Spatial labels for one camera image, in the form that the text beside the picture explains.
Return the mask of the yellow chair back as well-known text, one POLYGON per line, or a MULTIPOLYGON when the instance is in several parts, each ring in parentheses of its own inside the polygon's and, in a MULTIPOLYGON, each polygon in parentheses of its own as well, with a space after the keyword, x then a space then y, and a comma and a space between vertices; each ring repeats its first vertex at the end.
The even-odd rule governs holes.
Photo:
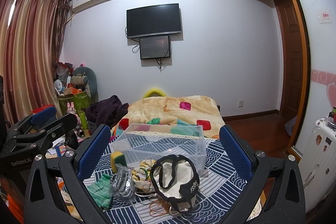
POLYGON ((143 99, 149 97, 167 97, 167 94, 159 88, 151 88, 143 95, 143 99))

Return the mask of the small wall monitor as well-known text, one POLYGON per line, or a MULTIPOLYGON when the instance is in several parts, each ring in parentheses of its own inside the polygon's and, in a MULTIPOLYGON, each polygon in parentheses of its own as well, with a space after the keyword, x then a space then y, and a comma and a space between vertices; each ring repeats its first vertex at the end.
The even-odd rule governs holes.
POLYGON ((171 56, 169 36, 152 36, 139 40, 141 60, 165 59, 171 56))

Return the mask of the yellow green sponge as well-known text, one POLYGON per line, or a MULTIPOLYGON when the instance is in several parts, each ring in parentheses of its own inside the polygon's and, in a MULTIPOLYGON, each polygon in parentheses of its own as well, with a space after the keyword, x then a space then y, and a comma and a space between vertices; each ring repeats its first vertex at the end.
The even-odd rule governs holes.
POLYGON ((110 155, 110 166, 113 173, 117 173, 117 165, 127 166, 125 156, 122 152, 116 151, 110 155))

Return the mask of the grey plush toy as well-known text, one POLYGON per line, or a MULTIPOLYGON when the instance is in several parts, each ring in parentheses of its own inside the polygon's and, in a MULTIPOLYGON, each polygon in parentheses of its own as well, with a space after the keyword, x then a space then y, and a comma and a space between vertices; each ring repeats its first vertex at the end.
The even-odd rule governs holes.
POLYGON ((71 84, 84 88, 87 95, 94 99, 97 95, 97 79, 94 71, 89 67, 78 67, 73 71, 71 84))

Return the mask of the large wall television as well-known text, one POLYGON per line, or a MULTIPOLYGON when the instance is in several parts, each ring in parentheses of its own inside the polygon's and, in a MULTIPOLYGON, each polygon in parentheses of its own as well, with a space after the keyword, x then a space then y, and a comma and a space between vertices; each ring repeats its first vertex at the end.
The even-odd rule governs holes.
POLYGON ((127 10, 126 33, 127 38, 181 34, 179 4, 153 5, 127 10))

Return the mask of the black cream canvas bag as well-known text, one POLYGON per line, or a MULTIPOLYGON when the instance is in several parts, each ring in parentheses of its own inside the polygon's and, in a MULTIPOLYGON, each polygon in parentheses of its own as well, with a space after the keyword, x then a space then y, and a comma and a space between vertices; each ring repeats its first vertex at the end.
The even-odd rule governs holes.
POLYGON ((171 213, 193 210, 200 178, 193 162, 183 155, 167 155, 155 162, 150 172, 155 192, 169 205, 171 213))

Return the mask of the cartoon print drawstring pouch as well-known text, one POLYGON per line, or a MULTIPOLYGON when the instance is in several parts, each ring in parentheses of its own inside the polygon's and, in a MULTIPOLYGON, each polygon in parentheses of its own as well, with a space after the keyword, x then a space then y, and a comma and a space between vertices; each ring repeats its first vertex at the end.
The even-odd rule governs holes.
POLYGON ((151 182, 150 172, 155 164, 155 160, 143 160, 131 171, 131 178, 137 189, 145 193, 155 192, 153 183, 151 182))

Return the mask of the green knitted cloth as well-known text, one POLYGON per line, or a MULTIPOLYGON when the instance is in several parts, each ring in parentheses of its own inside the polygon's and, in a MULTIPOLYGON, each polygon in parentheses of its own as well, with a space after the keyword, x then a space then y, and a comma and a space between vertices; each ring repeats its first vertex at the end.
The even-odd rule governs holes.
POLYGON ((104 210, 109 208, 112 199, 110 175, 103 173, 100 180, 90 184, 87 190, 100 208, 104 210))

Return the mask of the dark purple clothes pile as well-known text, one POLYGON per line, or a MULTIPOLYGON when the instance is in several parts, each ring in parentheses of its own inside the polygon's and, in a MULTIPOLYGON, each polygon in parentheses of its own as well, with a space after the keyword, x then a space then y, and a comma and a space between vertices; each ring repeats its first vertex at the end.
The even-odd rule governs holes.
POLYGON ((128 113, 128 103, 122 103, 118 96, 92 103, 85 110, 88 129, 94 132, 99 125, 105 124, 112 129, 128 113))

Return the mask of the red flat box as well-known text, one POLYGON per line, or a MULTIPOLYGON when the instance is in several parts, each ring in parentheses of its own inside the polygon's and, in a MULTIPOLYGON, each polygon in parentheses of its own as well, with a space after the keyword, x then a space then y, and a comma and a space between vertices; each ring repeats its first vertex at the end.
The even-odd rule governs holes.
POLYGON ((41 112, 41 111, 43 111, 43 110, 46 110, 46 109, 48 109, 48 108, 50 108, 50 107, 54 107, 54 105, 43 105, 43 106, 41 106, 41 107, 39 107, 39 108, 36 108, 36 109, 34 109, 34 110, 31 110, 31 111, 30 111, 30 114, 38 114, 39 112, 41 112))

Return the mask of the beige patchwork fleece blanket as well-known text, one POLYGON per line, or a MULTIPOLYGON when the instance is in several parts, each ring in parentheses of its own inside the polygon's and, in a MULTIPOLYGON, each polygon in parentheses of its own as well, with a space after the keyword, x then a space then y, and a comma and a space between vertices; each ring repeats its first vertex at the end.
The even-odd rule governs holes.
POLYGON ((112 135, 120 135, 132 123, 202 126, 205 137, 217 139, 224 120, 210 97, 148 97, 128 107, 112 135))

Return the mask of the green storage box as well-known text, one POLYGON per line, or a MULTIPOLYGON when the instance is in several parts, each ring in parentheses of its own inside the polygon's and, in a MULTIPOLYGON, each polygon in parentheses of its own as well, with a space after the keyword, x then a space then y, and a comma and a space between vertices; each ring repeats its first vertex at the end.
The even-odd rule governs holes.
POLYGON ((60 109, 63 115, 67 112, 67 104, 72 103, 75 107, 75 110, 78 112, 82 109, 88 108, 92 102, 92 99, 88 96, 86 92, 81 92, 75 95, 60 96, 58 97, 60 104, 60 109))

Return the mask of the blue white patterned tablecloth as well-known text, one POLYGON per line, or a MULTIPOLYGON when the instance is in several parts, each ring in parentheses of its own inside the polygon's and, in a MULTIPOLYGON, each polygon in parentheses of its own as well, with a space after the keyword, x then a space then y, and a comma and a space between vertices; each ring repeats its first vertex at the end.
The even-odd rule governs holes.
POLYGON ((220 141, 131 130, 84 184, 109 223, 218 223, 244 190, 220 141))

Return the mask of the striped red beige curtain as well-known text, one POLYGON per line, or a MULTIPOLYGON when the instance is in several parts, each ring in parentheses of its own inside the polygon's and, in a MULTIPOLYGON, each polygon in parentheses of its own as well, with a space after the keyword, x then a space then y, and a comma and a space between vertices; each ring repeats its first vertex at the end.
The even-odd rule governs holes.
POLYGON ((60 110, 54 78, 69 10, 69 0, 1 0, 1 76, 11 123, 45 105, 60 110))

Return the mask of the clear plastic storage box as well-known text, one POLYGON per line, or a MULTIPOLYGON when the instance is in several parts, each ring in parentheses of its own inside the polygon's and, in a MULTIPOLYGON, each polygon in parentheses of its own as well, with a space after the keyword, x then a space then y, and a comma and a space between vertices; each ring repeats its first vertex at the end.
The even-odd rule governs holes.
POLYGON ((199 175, 205 170, 207 153, 202 126, 132 123, 110 147, 125 156, 130 168, 143 160, 183 155, 193 162, 199 175))

